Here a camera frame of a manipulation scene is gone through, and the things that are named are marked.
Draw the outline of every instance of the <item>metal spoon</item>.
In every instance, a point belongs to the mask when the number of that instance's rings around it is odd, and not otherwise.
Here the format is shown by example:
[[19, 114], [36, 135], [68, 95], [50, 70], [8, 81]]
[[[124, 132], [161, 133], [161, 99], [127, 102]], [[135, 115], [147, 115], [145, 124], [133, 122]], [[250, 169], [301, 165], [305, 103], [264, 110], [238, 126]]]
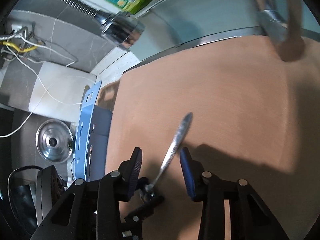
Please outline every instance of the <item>metal spoon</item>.
[[170, 147], [164, 157], [164, 160], [161, 164], [161, 168], [160, 168], [160, 171], [159, 171], [157, 177], [155, 178], [155, 180], [152, 183], [145, 185], [144, 191], [142, 190], [140, 192], [140, 197], [143, 200], [143, 202], [147, 202], [155, 196], [153, 188], [154, 188], [155, 184], [158, 182], [161, 175], [164, 173], [164, 171], [167, 169], [167, 167], [171, 163], [171, 160], [175, 156], [180, 144], [183, 142], [186, 134], [188, 133], [188, 129], [190, 127], [192, 117], [193, 117], [193, 114], [190, 112], [182, 119], [182, 121], [181, 121], [181, 123], [180, 123], [174, 137], [173, 137], [172, 143], [170, 144]]

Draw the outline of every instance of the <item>stainless steel lid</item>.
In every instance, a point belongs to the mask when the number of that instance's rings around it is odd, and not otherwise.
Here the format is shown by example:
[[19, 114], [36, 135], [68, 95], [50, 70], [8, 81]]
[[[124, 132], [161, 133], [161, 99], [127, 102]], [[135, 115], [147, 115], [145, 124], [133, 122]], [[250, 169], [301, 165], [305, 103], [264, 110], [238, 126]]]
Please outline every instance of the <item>stainless steel lid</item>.
[[45, 121], [36, 133], [36, 146], [40, 155], [53, 163], [63, 163], [71, 156], [72, 141], [69, 127], [56, 119]]

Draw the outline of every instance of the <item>silver rivet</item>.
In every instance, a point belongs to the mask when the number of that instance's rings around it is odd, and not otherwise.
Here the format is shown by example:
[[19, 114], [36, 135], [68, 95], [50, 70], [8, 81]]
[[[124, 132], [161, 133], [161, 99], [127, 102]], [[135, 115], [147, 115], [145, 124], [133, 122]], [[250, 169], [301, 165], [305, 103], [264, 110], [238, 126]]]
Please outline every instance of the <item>silver rivet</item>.
[[79, 186], [79, 185], [81, 185], [83, 183], [84, 183], [84, 179], [76, 179], [75, 180], [75, 185], [77, 185], [77, 186]]
[[112, 171], [112, 172], [110, 173], [110, 176], [113, 177], [113, 178], [116, 178], [116, 177], [118, 177], [119, 175], [120, 175], [120, 172], [119, 172], [119, 171]]
[[246, 185], [248, 185], [248, 182], [247, 182], [245, 179], [239, 179], [238, 183], [239, 183], [241, 186], [246, 186]]
[[204, 177], [204, 178], [210, 178], [211, 176], [212, 176], [212, 174], [209, 171], [202, 172], [202, 177]]

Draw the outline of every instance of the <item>yellow hose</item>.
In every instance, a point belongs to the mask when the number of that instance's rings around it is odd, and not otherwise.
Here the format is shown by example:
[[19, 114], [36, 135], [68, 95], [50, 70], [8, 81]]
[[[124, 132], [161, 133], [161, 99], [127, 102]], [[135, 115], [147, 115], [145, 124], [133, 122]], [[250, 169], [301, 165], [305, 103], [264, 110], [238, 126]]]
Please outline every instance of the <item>yellow hose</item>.
[[29, 51], [32, 51], [36, 48], [38, 48], [37, 46], [32, 46], [30, 48], [26, 48], [26, 49], [20, 49], [16, 44], [12, 43], [12, 42], [8, 42], [8, 41], [0, 41], [0, 44], [2, 45], [7, 45], [9, 47], [12, 47], [14, 48], [17, 52], [20, 52], [20, 53], [25, 53], [25, 52], [29, 52]]

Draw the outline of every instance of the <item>chrome faucet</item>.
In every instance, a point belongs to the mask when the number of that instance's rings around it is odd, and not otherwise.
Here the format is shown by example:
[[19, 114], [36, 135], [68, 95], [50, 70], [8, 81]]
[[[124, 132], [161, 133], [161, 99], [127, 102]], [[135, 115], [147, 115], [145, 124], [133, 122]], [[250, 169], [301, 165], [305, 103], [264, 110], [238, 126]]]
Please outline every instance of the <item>chrome faucet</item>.
[[256, 0], [258, 21], [270, 37], [283, 61], [301, 58], [304, 41], [301, 38], [301, 0], [287, 0], [288, 21], [278, 13], [274, 0]]
[[144, 31], [144, 25], [128, 12], [113, 14], [96, 10], [79, 0], [60, 1], [94, 20], [102, 30], [101, 36], [122, 49], [130, 48]]

